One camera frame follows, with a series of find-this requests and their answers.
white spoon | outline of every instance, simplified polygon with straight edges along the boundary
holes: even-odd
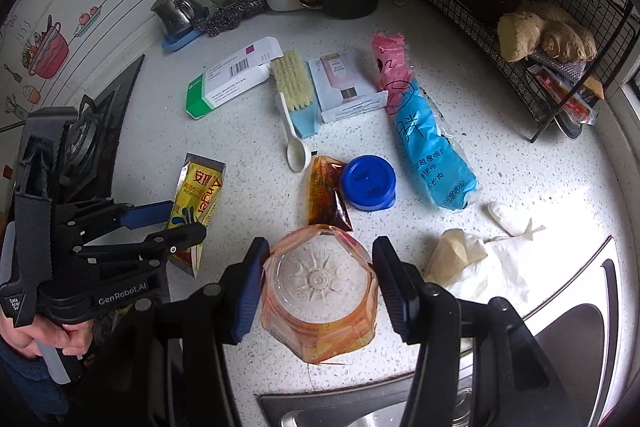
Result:
[[[287,161],[289,162],[289,167],[291,167],[293,172],[302,172],[311,162],[311,150],[303,140],[296,136],[296,131],[293,129],[293,123],[287,110],[287,103],[281,92],[277,92],[276,94],[276,105],[278,105],[280,110],[280,116],[287,131],[287,139],[289,139],[289,145],[287,145]]]

human hand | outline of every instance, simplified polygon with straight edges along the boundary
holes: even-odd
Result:
[[[14,328],[11,318],[0,309],[0,336],[22,356],[41,357],[36,341],[62,349],[64,355],[84,355],[93,340],[93,321],[59,327],[42,315],[35,315],[29,326]]]

green and white box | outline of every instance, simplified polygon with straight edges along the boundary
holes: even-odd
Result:
[[[274,37],[263,37],[215,65],[189,84],[187,112],[201,118],[218,106],[261,84],[270,75],[271,61],[282,57]]]

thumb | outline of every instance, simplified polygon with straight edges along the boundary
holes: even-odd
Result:
[[[47,346],[62,348],[69,344],[69,336],[66,334],[65,330],[58,327],[42,315],[36,315],[33,319],[33,323],[29,326],[16,328],[16,331],[25,333],[34,340],[47,344]]]

pink and blue plastic wrapper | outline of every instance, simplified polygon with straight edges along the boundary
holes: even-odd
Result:
[[[418,87],[408,65],[404,37],[379,32],[371,45],[380,70],[380,89],[388,91],[386,112],[420,185],[437,206],[466,208],[478,199],[478,179],[442,115]]]

